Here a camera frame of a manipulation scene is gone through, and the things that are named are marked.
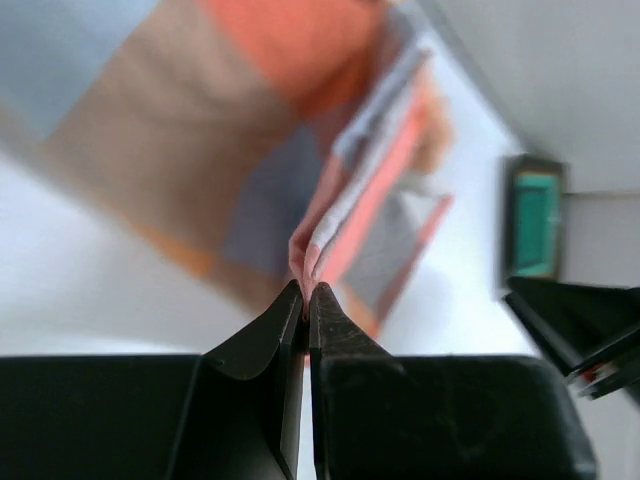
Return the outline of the orange grey checkered cloth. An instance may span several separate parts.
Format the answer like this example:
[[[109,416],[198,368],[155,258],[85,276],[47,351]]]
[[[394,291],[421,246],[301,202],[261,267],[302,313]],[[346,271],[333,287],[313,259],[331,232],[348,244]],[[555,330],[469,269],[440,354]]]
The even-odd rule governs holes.
[[[260,312],[339,288],[375,335],[446,214],[412,1],[5,1],[1,136]]]

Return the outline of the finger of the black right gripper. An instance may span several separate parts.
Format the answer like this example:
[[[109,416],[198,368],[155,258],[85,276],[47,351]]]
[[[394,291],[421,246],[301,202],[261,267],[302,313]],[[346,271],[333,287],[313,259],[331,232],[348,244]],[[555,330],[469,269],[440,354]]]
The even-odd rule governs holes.
[[[591,400],[639,398],[639,289],[511,277],[504,301],[543,356]]]

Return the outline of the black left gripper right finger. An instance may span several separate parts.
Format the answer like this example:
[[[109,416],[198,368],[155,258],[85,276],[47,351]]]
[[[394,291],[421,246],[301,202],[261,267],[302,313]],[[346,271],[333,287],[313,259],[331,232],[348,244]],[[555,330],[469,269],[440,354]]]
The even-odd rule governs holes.
[[[321,479],[594,479],[559,373],[522,355],[394,356],[319,284],[309,303]]]

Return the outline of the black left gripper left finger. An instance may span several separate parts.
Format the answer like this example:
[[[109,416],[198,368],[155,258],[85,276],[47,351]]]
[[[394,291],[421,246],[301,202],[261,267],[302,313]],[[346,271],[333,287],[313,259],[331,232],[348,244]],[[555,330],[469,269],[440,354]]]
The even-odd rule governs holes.
[[[303,298],[205,354],[5,357],[5,479],[292,479]]]

